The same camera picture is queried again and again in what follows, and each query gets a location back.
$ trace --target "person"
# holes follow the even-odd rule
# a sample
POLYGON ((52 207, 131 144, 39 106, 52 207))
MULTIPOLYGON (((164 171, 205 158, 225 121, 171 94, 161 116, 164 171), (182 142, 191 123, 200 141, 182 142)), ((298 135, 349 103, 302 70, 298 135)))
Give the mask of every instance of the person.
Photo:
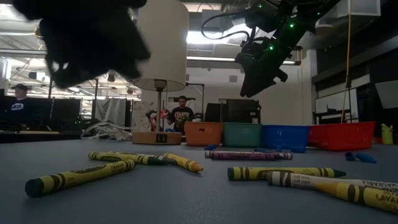
POLYGON ((27 97, 28 87, 23 84, 17 84, 11 89, 15 90, 15 101, 9 108, 9 116, 11 119, 20 124, 28 123, 34 113, 34 105, 27 97))
POLYGON ((171 125, 174 123, 174 131, 185 134, 184 123, 188 118, 193 117, 193 111, 191 108, 185 106, 187 104, 187 97, 180 96, 178 98, 178 108, 174 108, 169 116, 167 123, 171 125))

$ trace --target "gray table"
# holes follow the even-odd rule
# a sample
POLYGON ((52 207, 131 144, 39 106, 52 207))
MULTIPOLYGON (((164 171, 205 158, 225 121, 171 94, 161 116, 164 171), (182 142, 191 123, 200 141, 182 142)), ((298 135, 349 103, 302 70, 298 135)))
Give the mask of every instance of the gray table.
POLYGON ((331 198, 319 192, 232 182, 227 168, 332 167, 347 177, 398 182, 398 148, 367 150, 378 164, 347 162, 342 152, 307 151, 292 161, 212 161, 187 146, 129 142, 55 141, 0 144, 0 223, 398 223, 398 215, 331 198), (25 182, 45 174, 97 166, 90 151, 171 152, 202 164, 183 168, 139 165, 130 172, 42 198, 28 198, 25 182))

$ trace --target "speaker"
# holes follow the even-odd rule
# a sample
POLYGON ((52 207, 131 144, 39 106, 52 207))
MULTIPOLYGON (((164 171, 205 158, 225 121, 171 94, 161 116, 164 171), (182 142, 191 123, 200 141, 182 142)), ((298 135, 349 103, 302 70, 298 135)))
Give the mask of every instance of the speaker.
POLYGON ((37 79, 37 72, 29 72, 28 77, 31 79, 37 79))

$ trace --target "orange bin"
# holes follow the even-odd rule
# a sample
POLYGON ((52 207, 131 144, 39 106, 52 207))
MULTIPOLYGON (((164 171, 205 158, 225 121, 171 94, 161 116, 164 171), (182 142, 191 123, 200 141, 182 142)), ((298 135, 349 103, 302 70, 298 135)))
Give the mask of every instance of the orange bin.
POLYGON ((223 123, 186 122, 185 137, 189 146, 208 146, 221 144, 223 123))

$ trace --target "lampshade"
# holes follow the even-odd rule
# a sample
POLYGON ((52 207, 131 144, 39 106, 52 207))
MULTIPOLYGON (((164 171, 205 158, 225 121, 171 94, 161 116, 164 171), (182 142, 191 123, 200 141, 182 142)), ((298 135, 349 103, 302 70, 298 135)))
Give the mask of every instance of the lampshade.
POLYGON ((135 86, 157 91, 155 80, 166 80, 164 91, 185 88, 188 23, 188 10, 180 1, 147 0, 137 25, 152 55, 139 66, 142 76, 135 86))

